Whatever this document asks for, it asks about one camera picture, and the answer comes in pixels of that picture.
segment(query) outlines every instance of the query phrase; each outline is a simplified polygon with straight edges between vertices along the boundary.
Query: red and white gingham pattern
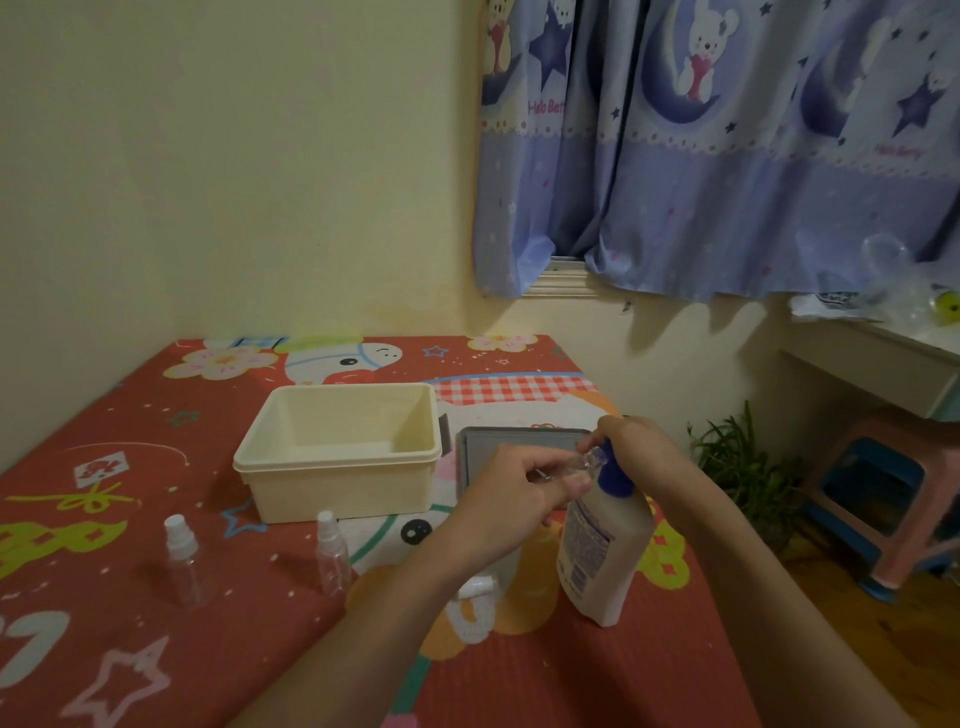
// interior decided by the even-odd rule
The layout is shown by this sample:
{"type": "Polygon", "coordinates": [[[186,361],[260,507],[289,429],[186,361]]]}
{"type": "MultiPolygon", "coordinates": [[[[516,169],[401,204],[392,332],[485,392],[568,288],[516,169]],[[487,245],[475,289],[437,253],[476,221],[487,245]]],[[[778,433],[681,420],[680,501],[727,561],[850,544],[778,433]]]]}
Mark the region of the red and white gingham pattern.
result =
{"type": "Polygon", "coordinates": [[[437,397],[450,404],[557,401],[567,392],[597,391],[589,379],[578,375],[491,375],[447,379],[432,384],[437,397]]]}

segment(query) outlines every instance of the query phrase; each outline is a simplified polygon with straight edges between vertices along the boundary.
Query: wall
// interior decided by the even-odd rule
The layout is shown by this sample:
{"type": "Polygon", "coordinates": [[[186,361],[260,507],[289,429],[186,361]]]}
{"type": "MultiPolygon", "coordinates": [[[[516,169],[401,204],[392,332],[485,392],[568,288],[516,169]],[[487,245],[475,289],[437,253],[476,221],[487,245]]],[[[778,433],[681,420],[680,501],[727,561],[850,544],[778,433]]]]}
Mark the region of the wall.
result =
{"type": "Polygon", "coordinates": [[[156,247],[178,334],[544,332],[621,409],[678,440],[688,420],[750,397],[775,449],[807,447],[810,423],[849,393],[779,354],[781,301],[479,297],[481,3],[85,6],[100,64],[83,79],[58,72],[109,97],[103,144],[129,174],[111,203],[137,228],[130,240],[156,247]]]}
{"type": "Polygon", "coordinates": [[[175,336],[98,42],[0,5],[0,471],[175,336]]]}

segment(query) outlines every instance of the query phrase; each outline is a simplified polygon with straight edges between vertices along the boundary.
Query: curtain fold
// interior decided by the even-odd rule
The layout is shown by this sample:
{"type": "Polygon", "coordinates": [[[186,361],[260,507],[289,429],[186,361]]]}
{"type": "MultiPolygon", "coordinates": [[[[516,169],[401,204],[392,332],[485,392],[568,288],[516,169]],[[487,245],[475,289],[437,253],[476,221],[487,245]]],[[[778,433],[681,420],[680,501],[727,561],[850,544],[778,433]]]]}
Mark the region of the curtain fold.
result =
{"type": "Polygon", "coordinates": [[[957,5],[492,0],[478,285],[519,296],[582,255],[693,301],[855,290],[867,235],[952,240],[957,5]]]}

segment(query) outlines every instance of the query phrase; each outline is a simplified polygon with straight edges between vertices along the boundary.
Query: white bottle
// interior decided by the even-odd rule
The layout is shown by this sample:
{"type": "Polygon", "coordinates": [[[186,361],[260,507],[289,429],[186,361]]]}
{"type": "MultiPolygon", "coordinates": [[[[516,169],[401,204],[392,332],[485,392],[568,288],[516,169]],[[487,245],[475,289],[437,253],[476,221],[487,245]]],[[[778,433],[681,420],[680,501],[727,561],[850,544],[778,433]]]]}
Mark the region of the white bottle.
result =
{"type": "Polygon", "coordinates": [[[580,612],[601,627],[620,619],[636,565],[650,543],[654,517],[643,493],[620,470],[610,441],[593,488],[567,506],[557,574],[580,612]]]}
{"type": "Polygon", "coordinates": [[[213,568],[183,516],[171,516],[163,525],[167,529],[170,575],[180,604],[187,609],[202,607],[217,593],[213,568]]]}
{"type": "Polygon", "coordinates": [[[347,539],[340,532],[340,526],[331,511],[317,514],[317,563],[324,595],[345,595],[350,589],[353,572],[350,570],[347,539]]]}

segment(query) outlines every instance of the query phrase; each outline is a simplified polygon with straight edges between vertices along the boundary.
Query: blue bottle cap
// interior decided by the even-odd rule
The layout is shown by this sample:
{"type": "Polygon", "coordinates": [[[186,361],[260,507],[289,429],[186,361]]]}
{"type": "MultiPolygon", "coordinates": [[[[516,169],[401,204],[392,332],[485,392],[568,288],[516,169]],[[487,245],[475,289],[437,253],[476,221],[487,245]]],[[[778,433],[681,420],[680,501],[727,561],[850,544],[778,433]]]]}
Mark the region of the blue bottle cap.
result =
{"type": "Polygon", "coordinates": [[[610,440],[601,445],[600,449],[607,455],[607,464],[597,476],[597,485],[600,486],[600,490],[613,497],[632,496],[634,494],[634,482],[620,470],[620,466],[616,462],[616,456],[613,455],[613,445],[610,440]]]}

